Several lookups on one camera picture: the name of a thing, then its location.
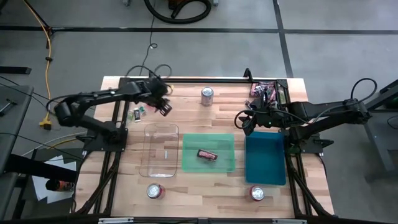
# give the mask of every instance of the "clear plastic bin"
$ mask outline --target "clear plastic bin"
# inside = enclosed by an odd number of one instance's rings
[[[143,177],[173,177],[177,171],[178,126],[148,124],[139,173]]]

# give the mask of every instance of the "green translucent bin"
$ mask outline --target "green translucent bin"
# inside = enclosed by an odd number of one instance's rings
[[[217,154],[217,160],[207,161],[197,157],[199,149]],[[235,171],[233,134],[184,134],[182,170],[185,172]]]

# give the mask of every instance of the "red soda can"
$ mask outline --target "red soda can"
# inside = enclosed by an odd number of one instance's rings
[[[259,186],[252,186],[249,188],[249,198],[255,202],[264,199],[264,191]]]
[[[165,191],[165,188],[160,184],[150,184],[147,188],[147,195],[151,199],[162,199]]]

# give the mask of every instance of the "wooden tabletop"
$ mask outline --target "wooden tabletop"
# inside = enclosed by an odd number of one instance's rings
[[[307,101],[304,80],[288,78],[291,101]],[[101,89],[117,88],[119,77],[104,77]],[[245,109],[250,84],[174,83],[170,99],[173,110],[165,118],[159,113],[142,116],[142,121],[127,125],[129,137],[119,166],[112,216],[129,217],[228,217],[228,218],[292,218],[294,216],[289,182],[285,186],[263,185],[265,199],[248,202],[245,199],[251,184],[244,180],[244,133],[235,128],[236,113]],[[200,104],[204,86],[214,90],[213,106]],[[134,103],[130,109],[137,107]],[[110,121],[114,103],[96,107],[95,118]],[[177,173],[171,178],[142,177],[141,165],[144,128],[152,123],[172,123],[179,127]],[[257,128],[256,131],[277,131]],[[182,135],[187,133],[234,134],[236,170],[231,173],[186,173],[181,170]],[[76,186],[79,209],[93,193],[100,179],[103,152],[91,153],[81,168]],[[303,154],[308,188],[324,208],[333,213],[325,171],[318,157]],[[157,182],[166,188],[162,200],[146,195],[147,186]],[[304,211],[302,193],[297,186],[300,208]],[[104,194],[102,207],[106,204]]]

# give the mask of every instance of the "white paper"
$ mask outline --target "white paper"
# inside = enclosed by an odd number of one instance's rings
[[[67,164],[64,164],[62,156],[54,157],[45,163],[76,171],[76,162],[69,162]],[[45,188],[45,183],[47,183],[48,179],[46,178],[32,176],[32,179],[36,191],[37,200],[42,200],[43,198],[47,197],[47,203],[52,203],[58,202],[59,200],[63,200],[66,198],[70,198],[73,195],[73,192],[54,192],[51,190],[47,190]]]

